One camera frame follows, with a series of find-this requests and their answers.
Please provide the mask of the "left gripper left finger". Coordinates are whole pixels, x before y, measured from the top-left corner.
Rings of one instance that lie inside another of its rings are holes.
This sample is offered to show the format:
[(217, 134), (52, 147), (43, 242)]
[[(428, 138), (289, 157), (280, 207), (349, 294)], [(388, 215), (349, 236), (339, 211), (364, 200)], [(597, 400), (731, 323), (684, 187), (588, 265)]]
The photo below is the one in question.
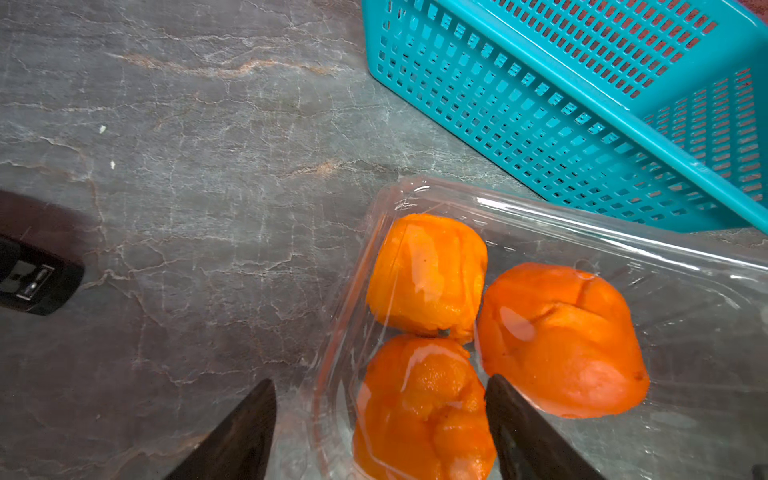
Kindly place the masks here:
[(263, 479), (276, 419), (276, 388), (264, 379), (167, 477)]

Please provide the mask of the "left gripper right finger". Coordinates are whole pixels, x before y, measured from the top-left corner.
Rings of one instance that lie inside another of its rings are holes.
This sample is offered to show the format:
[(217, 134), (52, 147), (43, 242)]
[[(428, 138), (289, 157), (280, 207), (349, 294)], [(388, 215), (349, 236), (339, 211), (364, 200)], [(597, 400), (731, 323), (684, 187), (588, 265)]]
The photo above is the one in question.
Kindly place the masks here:
[(485, 401), (502, 478), (604, 479), (505, 377), (489, 378)]

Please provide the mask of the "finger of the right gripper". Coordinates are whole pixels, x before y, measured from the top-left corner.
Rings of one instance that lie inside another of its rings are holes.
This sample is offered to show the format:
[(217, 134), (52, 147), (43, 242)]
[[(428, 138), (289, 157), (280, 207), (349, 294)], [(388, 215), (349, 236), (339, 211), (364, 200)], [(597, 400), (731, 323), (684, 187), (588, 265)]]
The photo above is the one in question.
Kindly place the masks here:
[(1, 307), (46, 316), (77, 291), (84, 266), (1, 236)]

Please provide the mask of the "orange fruit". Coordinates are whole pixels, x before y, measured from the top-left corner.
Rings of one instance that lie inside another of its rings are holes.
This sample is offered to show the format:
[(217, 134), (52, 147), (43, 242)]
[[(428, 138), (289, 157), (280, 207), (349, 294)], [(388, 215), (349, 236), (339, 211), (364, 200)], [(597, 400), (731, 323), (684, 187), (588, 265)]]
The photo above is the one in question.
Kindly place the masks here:
[(572, 267), (524, 263), (500, 275), (484, 294), (475, 343), (488, 376), (555, 416), (622, 414), (650, 387), (626, 300)]
[(401, 331), (474, 339), (488, 251), (457, 220), (411, 214), (396, 220), (379, 249), (366, 303), (376, 321)]
[(399, 335), (368, 363), (353, 452), (374, 479), (485, 479), (496, 460), (485, 389), (450, 339)]

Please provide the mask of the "clear plastic clamshell container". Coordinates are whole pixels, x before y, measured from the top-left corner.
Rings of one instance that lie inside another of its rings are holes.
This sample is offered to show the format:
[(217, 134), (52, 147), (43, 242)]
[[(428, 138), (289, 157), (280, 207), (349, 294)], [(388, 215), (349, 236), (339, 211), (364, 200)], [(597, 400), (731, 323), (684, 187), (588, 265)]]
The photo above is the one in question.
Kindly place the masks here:
[(767, 256), (429, 178), (383, 189), (291, 479), (763, 479)]

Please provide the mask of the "teal plastic basket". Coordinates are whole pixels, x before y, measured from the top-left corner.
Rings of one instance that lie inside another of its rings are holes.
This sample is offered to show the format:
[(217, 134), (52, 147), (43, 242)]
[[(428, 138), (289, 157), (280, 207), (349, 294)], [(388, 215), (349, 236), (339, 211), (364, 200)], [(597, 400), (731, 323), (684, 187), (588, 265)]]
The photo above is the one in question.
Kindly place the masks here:
[(735, 1), (366, 1), (371, 75), (542, 198), (767, 227), (767, 27)]

